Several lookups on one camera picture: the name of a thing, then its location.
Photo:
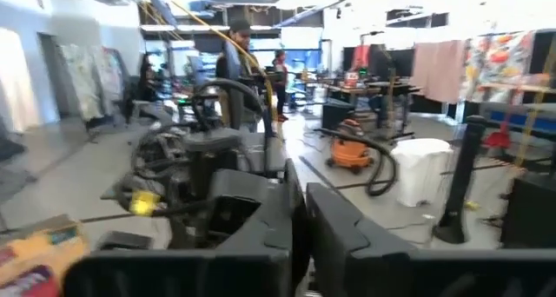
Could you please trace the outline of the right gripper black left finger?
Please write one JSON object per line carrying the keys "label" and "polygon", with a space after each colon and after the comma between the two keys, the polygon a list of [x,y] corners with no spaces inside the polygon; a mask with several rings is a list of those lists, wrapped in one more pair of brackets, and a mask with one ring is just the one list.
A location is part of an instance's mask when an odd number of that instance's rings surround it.
{"label": "right gripper black left finger", "polygon": [[105,250],[75,263],[63,297],[293,297],[296,181],[275,186],[257,211],[214,249]]}

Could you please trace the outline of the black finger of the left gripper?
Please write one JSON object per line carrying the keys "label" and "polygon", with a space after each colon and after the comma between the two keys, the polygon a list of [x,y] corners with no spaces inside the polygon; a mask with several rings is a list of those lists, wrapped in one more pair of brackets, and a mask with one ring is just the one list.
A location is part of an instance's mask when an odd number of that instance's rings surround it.
{"label": "black finger of the left gripper", "polygon": [[287,158],[281,176],[281,182],[287,184],[299,185],[299,176],[292,158]]}
{"label": "black finger of the left gripper", "polygon": [[279,190],[268,179],[233,169],[212,178],[207,237],[216,250],[259,250],[279,247]]}

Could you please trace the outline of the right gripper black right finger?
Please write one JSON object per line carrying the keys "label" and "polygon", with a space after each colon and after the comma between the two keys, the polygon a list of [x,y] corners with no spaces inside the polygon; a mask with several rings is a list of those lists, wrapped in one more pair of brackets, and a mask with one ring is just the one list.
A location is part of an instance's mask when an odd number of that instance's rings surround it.
{"label": "right gripper black right finger", "polygon": [[419,249],[320,183],[306,203],[323,297],[556,297],[556,249]]}

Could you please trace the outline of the yellow cereal box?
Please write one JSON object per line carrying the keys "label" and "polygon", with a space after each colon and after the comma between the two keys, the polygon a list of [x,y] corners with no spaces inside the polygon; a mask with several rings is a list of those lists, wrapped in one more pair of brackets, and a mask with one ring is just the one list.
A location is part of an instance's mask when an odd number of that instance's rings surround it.
{"label": "yellow cereal box", "polygon": [[66,214],[0,240],[0,297],[63,297],[67,270],[90,253],[82,223]]}

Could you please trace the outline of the person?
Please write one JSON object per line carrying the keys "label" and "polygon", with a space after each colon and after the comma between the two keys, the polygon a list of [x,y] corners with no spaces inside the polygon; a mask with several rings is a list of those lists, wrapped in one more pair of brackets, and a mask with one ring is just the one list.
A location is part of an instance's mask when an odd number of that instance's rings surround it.
{"label": "person", "polygon": [[[236,19],[229,24],[228,37],[245,50],[251,57],[253,57],[250,54],[249,49],[250,36],[251,26],[246,19]],[[217,78],[229,79],[226,50],[226,44],[223,44],[222,53],[219,55],[215,66],[215,76]],[[239,75],[243,77],[252,76],[256,72],[256,67],[250,62],[245,54],[237,51],[237,55],[241,65]],[[220,104],[224,124],[231,127],[231,122],[238,118],[239,111],[241,110],[242,124],[240,125],[240,128],[245,128],[248,132],[255,133],[257,131],[259,117],[255,112],[248,108],[249,99],[245,98],[245,96],[238,91],[232,90],[231,93],[233,95],[229,96],[225,89],[222,89],[220,92]]]}
{"label": "person", "polygon": [[148,54],[142,55],[139,76],[137,99],[145,102],[158,101],[157,75],[149,61]]}
{"label": "person", "polygon": [[288,84],[288,69],[285,64],[285,60],[286,52],[283,49],[276,50],[273,65],[275,67],[275,71],[281,74],[281,79],[277,80],[274,84],[274,91],[277,97],[276,112],[279,122],[285,122],[288,120],[283,113],[283,107],[286,102],[286,87]]}

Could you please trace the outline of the white bagged trash bin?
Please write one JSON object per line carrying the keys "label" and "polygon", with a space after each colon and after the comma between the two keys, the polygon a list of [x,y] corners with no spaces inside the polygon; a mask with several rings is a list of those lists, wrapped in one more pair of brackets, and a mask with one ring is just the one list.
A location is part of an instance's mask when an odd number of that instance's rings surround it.
{"label": "white bagged trash bin", "polygon": [[418,138],[398,142],[391,150],[399,166],[398,202],[410,208],[433,203],[452,154],[451,145],[440,139]]}

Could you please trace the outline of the black toaster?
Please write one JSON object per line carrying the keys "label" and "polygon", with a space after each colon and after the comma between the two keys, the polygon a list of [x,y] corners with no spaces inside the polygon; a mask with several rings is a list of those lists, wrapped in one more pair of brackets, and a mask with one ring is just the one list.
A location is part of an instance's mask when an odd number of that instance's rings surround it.
{"label": "black toaster", "polygon": [[556,248],[556,177],[527,172],[513,179],[500,242],[504,248]]}

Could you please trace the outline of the pink hanging cloth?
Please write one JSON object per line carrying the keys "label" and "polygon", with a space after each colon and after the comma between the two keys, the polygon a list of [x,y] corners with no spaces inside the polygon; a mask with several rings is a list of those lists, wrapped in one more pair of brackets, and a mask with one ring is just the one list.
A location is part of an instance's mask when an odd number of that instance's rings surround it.
{"label": "pink hanging cloth", "polygon": [[457,103],[463,75],[466,42],[416,43],[410,83],[429,100]]}

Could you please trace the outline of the floral hanging cloth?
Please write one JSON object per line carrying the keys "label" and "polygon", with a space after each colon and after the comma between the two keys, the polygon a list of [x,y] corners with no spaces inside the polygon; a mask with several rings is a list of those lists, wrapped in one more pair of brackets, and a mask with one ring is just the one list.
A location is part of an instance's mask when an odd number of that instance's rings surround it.
{"label": "floral hanging cloth", "polygon": [[467,102],[508,102],[511,91],[487,87],[524,82],[533,52],[533,31],[476,36],[467,40],[460,99]]}

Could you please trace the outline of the black stanchion post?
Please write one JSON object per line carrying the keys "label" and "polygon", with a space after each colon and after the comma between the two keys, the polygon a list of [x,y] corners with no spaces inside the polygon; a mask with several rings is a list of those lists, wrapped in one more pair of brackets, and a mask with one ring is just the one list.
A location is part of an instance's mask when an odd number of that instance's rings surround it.
{"label": "black stanchion post", "polygon": [[480,115],[470,115],[466,123],[444,212],[432,230],[437,239],[450,244],[462,244],[467,241],[462,213],[475,158],[480,151],[486,129],[486,120]]}

